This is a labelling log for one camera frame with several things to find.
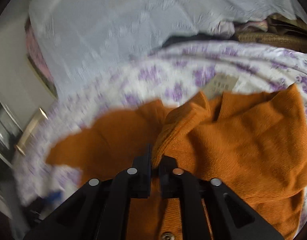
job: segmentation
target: orange sweater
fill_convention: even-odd
[[[137,110],[118,110],[93,127],[59,142],[46,162],[83,171],[81,184],[106,180],[131,166],[147,143],[153,168],[163,154],[198,178],[222,179],[285,239],[296,233],[307,185],[307,124],[295,85],[275,93],[202,92],[176,109],[160,100]],[[151,196],[132,199],[127,239],[182,239],[179,200],[162,200],[153,180]]]

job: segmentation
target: label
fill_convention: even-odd
[[[232,91],[239,78],[223,73],[217,73],[202,89],[206,97],[211,100],[219,96],[223,91]]]

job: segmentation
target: white floral bedsheet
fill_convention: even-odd
[[[239,93],[270,92],[296,82],[307,115],[307,54],[234,41],[174,45],[104,73],[74,96],[54,104],[49,120],[40,125],[26,156],[14,167],[22,203],[57,189],[64,192],[64,201],[77,189],[79,170],[44,163],[59,139],[90,126],[111,108],[136,106],[153,98],[181,105],[219,72],[239,77],[233,90]],[[307,188],[299,229],[306,221]]]

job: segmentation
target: white sheet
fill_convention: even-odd
[[[307,23],[297,0],[32,0],[30,19],[60,99],[171,34],[232,32],[272,13]]]
[[[64,201],[77,188],[80,171],[67,166],[51,168],[44,163],[58,140],[90,126],[100,114],[117,106],[131,107],[153,98],[161,98],[166,105],[181,105],[217,72],[238,77],[233,90],[238,93],[272,92],[296,82],[307,115],[307,54],[233,41],[173,46],[120,65],[54,106],[26,156],[15,166],[22,203],[58,189],[64,192]],[[307,187],[299,229],[306,221]]]

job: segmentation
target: woven basket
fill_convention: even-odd
[[[239,42],[256,42],[307,53],[307,39],[273,33],[237,33]]]

